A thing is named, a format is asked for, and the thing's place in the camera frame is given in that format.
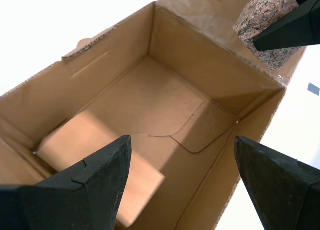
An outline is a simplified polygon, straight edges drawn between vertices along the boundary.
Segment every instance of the white background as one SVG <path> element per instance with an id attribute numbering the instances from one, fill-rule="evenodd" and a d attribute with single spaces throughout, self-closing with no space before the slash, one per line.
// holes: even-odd
<path id="1" fill-rule="evenodd" d="M 0 95 L 155 0 L 0 0 Z M 262 143 L 320 168 L 320 46 L 303 56 Z M 218 230 L 263 230 L 241 182 Z"/>

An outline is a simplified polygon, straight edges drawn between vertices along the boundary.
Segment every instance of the cardboard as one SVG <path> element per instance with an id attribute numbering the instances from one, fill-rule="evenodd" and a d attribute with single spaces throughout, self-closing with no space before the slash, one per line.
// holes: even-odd
<path id="1" fill-rule="evenodd" d="M 46 137 L 36 154 L 61 172 L 121 137 L 84 111 Z M 141 214 L 165 177 L 136 151 L 116 217 L 117 225 L 130 227 Z"/>
<path id="2" fill-rule="evenodd" d="M 249 50 L 223 20 L 236 20 L 245 2 L 192 0 L 189 18 L 164 0 L 146 6 L 0 98 L 0 138 L 45 178 L 52 169 L 24 150 L 90 111 L 131 135 L 133 150 L 165 176 L 129 229 L 212 230 L 239 178 L 235 135 L 260 140 L 286 91 L 275 76 L 293 73 L 301 57 L 271 74 L 241 55 Z M 190 21 L 209 15 L 221 32 Z"/>

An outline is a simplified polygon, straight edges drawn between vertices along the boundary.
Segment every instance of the open cardboard box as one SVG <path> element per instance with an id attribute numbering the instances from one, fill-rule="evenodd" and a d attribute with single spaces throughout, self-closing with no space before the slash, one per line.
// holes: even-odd
<path id="1" fill-rule="evenodd" d="M 259 141 L 286 88 L 200 32 L 152 3 L 1 97 L 0 183 L 54 174 L 33 151 L 88 110 L 165 176 L 130 229 L 212 230 L 239 179 L 235 136 Z"/>

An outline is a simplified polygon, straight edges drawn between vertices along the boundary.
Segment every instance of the speckled stone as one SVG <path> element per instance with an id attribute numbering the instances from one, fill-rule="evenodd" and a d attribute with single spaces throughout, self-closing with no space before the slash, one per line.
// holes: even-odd
<path id="1" fill-rule="evenodd" d="M 251 0 L 233 27 L 242 42 L 272 70 L 283 66 L 300 47 L 258 51 L 253 39 L 263 30 L 299 7 L 296 0 Z"/>

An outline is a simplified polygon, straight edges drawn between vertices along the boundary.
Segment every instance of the cardboard flap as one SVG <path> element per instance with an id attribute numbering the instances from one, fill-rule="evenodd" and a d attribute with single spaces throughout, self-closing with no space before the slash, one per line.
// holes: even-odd
<path id="1" fill-rule="evenodd" d="M 170 136 L 202 102 L 188 84 L 146 57 L 88 109 L 102 121 L 122 126 L 123 135 Z"/>
<path id="2" fill-rule="evenodd" d="M 249 2 L 250 0 L 158 0 L 157 5 L 183 18 L 199 33 L 245 59 L 256 68 L 256 71 L 263 71 L 276 81 L 287 85 L 305 48 L 277 71 L 263 65 L 233 30 L 233 26 Z"/>

